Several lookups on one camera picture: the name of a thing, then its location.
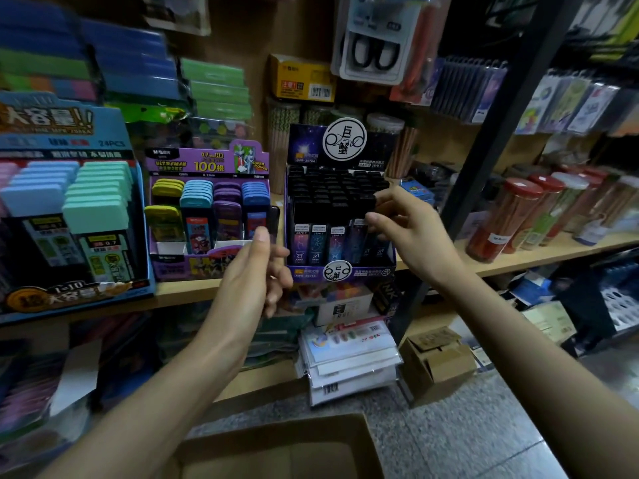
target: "open cardboard box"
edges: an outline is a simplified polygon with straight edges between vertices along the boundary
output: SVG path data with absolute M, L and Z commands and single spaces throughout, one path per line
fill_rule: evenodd
M 411 408 L 452 395 L 475 373 L 473 353 L 460 339 L 459 334 L 443 327 L 409 336 L 399 348 Z
M 383 478 L 363 414 L 271 423 L 183 442 L 161 479 Z

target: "forearm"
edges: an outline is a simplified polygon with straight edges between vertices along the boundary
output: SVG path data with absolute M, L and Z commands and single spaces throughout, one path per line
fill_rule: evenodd
M 150 476 L 235 376 L 236 357 L 244 350 L 234 353 L 233 346 L 218 343 L 206 349 L 191 343 L 40 477 Z
M 571 476 L 639 477 L 639 412 L 493 292 L 459 269 L 438 289 L 454 304 Z

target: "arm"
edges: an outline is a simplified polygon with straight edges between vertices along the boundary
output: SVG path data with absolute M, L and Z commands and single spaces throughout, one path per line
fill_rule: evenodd
M 455 306 L 568 475 L 639 477 L 639 411 L 468 271 L 433 208 L 400 187 L 377 196 L 369 223 Z
M 227 269 L 196 338 L 170 363 L 113 409 L 40 475 L 40 479 L 143 478 L 156 472 L 194 421 L 235 377 L 262 312 L 271 316 L 288 268 L 269 261 L 268 231 L 258 227 L 251 246 Z M 273 257 L 288 250 L 274 248 Z

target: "black metal post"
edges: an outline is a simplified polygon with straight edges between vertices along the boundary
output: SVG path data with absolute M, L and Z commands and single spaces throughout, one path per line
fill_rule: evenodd
M 522 45 L 495 96 L 475 142 L 466 157 L 457 183 L 442 211 L 442 221 L 451 238 L 461 230 L 473 204 L 488 180 L 532 94 L 563 43 L 583 0 L 540 0 L 526 27 Z M 412 276 L 390 331 L 399 344 L 422 304 L 429 286 Z

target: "yellow box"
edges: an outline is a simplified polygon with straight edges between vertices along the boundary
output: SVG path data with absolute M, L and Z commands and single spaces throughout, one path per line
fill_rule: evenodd
M 276 97 L 334 102 L 337 77 L 327 62 L 271 54 L 271 91 Z

